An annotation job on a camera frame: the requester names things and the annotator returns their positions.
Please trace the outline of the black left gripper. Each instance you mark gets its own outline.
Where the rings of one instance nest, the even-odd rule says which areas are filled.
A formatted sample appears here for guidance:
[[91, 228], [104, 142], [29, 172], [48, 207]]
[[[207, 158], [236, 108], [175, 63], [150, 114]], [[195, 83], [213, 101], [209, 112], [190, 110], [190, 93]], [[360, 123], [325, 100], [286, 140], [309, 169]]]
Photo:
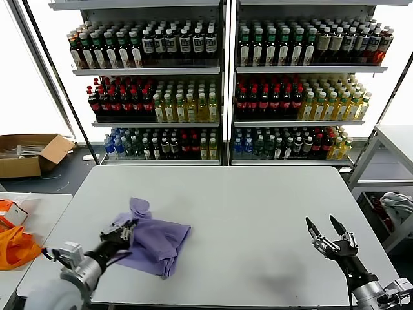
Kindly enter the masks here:
[[100, 232], [101, 242], [93, 250], [87, 251], [86, 257], [95, 260], [100, 267], [107, 267], [119, 251], [129, 249], [138, 223], [138, 219], [127, 220], [122, 226], [112, 225], [103, 229]]

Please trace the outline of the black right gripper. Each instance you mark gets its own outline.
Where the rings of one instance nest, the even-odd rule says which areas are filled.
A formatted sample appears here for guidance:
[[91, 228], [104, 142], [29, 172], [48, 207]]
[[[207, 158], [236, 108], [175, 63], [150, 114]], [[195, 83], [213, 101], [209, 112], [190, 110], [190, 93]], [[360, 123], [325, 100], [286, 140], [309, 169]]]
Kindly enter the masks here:
[[358, 258], [359, 245], [352, 232], [333, 215], [329, 216], [333, 228], [342, 240], [330, 241], [323, 236], [309, 217], [306, 217], [308, 232], [314, 247], [327, 259], [337, 262], [345, 275], [348, 288], [358, 288], [370, 282], [376, 282], [377, 276], [367, 271]]

